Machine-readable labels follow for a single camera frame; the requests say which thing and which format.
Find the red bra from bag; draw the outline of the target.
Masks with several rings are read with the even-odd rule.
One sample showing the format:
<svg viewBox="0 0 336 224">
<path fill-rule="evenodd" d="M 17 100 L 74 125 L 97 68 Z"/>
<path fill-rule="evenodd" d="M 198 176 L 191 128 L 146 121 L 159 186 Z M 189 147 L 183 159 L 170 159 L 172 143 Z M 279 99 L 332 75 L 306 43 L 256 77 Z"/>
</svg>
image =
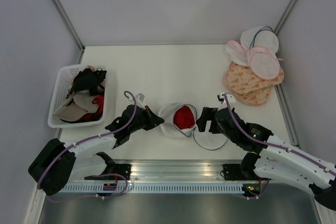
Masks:
<svg viewBox="0 0 336 224">
<path fill-rule="evenodd" d="M 173 117 L 173 123 L 180 130 L 192 129 L 195 125 L 192 110 L 186 105 L 177 109 Z"/>
</svg>

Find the right arm base black plate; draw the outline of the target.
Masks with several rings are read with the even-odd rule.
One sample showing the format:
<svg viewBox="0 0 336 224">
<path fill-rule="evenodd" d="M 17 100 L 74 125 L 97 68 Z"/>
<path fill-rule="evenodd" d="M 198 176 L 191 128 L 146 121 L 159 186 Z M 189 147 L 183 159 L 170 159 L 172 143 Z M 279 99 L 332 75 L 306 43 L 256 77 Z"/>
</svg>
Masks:
<svg viewBox="0 0 336 224">
<path fill-rule="evenodd" d="M 244 175 L 239 164 L 223 164 L 220 175 L 225 181 L 247 181 L 254 180 L 253 177 Z"/>
</svg>

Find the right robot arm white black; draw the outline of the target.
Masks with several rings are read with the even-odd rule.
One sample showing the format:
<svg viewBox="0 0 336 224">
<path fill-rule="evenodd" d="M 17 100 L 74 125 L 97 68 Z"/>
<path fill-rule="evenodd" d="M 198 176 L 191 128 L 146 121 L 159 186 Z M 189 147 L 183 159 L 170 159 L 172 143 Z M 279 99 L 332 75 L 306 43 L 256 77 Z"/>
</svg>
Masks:
<svg viewBox="0 0 336 224">
<path fill-rule="evenodd" d="M 313 196 L 322 206 L 335 210 L 335 164 L 294 147 L 271 130 L 244 122 L 234 110 L 205 107 L 196 121 L 200 132 L 210 123 L 210 132 L 226 136 L 247 154 L 239 172 L 245 179 L 255 176 L 276 180 Z"/>
</svg>

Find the white mesh laundry bag blue trim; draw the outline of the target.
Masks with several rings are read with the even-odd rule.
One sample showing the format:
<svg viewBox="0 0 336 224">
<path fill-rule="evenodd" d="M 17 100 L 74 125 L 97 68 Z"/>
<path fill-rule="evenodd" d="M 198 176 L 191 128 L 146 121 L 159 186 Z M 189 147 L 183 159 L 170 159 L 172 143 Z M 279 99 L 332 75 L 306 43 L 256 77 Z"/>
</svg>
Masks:
<svg viewBox="0 0 336 224">
<path fill-rule="evenodd" d="M 227 137 L 210 132 L 210 121 L 205 123 L 205 130 L 201 131 L 196 124 L 199 113 L 191 104 L 168 103 L 160 108 L 159 117 L 164 120 L 160 127 L 167 137 L 193 139 L 200 148 L 207 151 L 217 151 L 228 142 Z"/>
</svg>

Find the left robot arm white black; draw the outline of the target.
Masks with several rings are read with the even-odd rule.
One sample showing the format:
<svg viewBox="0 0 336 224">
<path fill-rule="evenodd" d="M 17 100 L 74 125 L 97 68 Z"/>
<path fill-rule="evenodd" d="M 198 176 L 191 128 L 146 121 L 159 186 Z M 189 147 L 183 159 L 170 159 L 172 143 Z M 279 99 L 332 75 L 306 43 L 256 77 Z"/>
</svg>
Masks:
<svg viewBox="0 0 336 224">
<path fill-rule="evenodd" d="M 85 178 L 108 180 L 114 176 L 114 161 L 106 153 L 120 147 L 138 130 L 149 131 L 164 123 L 148 106 L 129 105 L 96 136 L 72 144 L 54 138 L 47 142 L 28 168 L 29 175 L 46 195 Z"/>
</svg>

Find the left arm base black plate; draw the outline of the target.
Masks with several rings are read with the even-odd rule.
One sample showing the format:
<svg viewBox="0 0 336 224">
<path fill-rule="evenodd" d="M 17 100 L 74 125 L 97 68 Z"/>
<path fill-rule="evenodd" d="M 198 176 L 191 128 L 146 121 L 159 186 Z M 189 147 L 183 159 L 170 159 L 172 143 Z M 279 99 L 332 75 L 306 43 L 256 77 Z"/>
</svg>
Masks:
<svg viewBox="0 0 336 224">
<path fill-rule="evenodd" d="M 110 180 L 110 181 L 122 180 L 122 178 L 117 175 L 121 175 L 126 180 L 129 180 L 131 175 L 131 165 L 130 164 L 108 165 L 100 175 L 87 176 L 84 178 L 84 180 Z"/>
</svg>

